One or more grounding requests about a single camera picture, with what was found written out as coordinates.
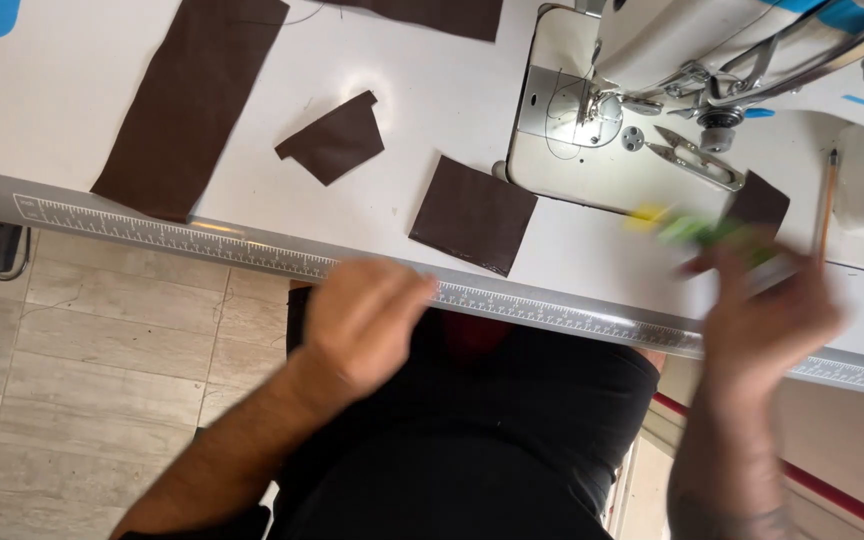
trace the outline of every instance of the hand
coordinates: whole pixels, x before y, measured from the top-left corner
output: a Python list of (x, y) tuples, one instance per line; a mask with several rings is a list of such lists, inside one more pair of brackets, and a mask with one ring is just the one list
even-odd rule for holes
[(375, 392), (408, 359), (436, 287), (435, 277), (386, 258), (339, 265), (313, 291), (303, 344), (289, 359), (297, 391), (340, 407)]
[[(768, 247), (798, 272), (764, 293), (747, 287), (743, 253)], [(766, 397), (786, 371), (839, 335), (842, 310), (834, 304), (820, 263), (763, 234), (735, 234), (712, 250), (719, 300), (704, 322), (704, 378), (717, 393)]]

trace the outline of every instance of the brown fabric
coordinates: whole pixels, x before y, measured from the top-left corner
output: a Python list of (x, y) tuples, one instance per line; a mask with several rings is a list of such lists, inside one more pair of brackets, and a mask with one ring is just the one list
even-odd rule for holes
[(409, 238), (508, 277), (538, 201), (443, 155)]
[(280, 0), (182, 0), (92, 193), (186, 223), (288, 11)]
[(385, 150), (372, 110), (376, 103), (366, 90), (285, 139), (275, 153), (294, 158), (328, 186)]
[(496, 42), (502, 0), (325, 0), (455, 36)]
[(786, 219), (789, 198), (758, 174), (749, 171), (745, 185), (735, 192), (735, 198), (726, 212), (726, 217), (744, 223), (767, 225), (776, 232)]

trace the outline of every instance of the tiled floor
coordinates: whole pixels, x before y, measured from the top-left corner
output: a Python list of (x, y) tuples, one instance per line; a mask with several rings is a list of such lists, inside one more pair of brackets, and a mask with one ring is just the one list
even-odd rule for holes
[(285, 361), (288, 281), (33, 240), (30, 269), (0, 282), (0, 538), (105, 538), (197, 426)]

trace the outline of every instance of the scissors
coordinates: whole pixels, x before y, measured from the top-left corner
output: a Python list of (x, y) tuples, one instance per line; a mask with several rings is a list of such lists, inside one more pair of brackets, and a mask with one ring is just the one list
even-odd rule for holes
[[(663, 160), (666, 160), (666, 162), (672, 164), (673, 166), (685, 169), (686, 171), (698, 176), (699, 178), (707, 182), (712, 183), (716, 188), (722, 190), (738, 191), (745, 186), (745, 175), (738, 172), (736, 169), (726, 165), (726, 163), (724, 163), (721, 159), (699, 150), (698, 146), (692, 144), (685, 137), (681, 136), (672, 129), (666, 129), (662, 126), (655, 126), (655, 130), (658, 132), (659, 135), (662, 136), (663, 139), (666, 140), (666, 142), (671, 144), (672, 147), (670, 148), (668, 146), (654, 144), (652, 142), (646, 142), (645, 146), (648, 146), (649, 150), (653, 151)], [(698, 157), (700, 160), (702, 160), (702, 163), (700, 165), (696, 165), (689, 161), (686, 161), (685, 159), (682, 159), (675, 154), (675, 149), (678, 147), (682, 147), (694, 156)], [(726, 173), (728, 174), (728, 180), (714, 176), (714, 174), (712, 174), (712, 171), (709, 170), (709, 165), (720, 167), (724, 171), (726, 171)]]

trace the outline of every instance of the pencil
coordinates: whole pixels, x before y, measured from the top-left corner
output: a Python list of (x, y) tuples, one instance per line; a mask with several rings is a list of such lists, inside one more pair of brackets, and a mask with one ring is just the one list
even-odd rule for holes
[(829, 220), (833, 217), (835, 184), (839, 176), (839, 152), (832, 149), (828, 155), (828, 170), (825, 173), (825, 214), (822, 215), (822, 240), (819, 242), (819, 262), (826, 261), (826, 243), (829, 241)]

